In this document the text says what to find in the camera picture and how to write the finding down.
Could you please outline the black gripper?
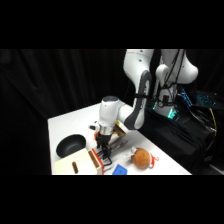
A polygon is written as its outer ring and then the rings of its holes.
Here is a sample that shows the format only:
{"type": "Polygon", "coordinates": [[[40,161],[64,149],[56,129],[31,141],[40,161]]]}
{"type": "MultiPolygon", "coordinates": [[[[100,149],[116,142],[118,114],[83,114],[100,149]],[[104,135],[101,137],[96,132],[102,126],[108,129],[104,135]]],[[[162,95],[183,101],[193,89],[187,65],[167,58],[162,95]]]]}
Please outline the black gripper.
{"type": "Polygon", "coordinates": [[[109,158],[111,155],[111,147],[107,147],[109,145],[109,142],[111,140],[110,135],[102,135],[100,133],[97,134],[97,149],[100,150],[103,149],[103,158],[109,158]]]}

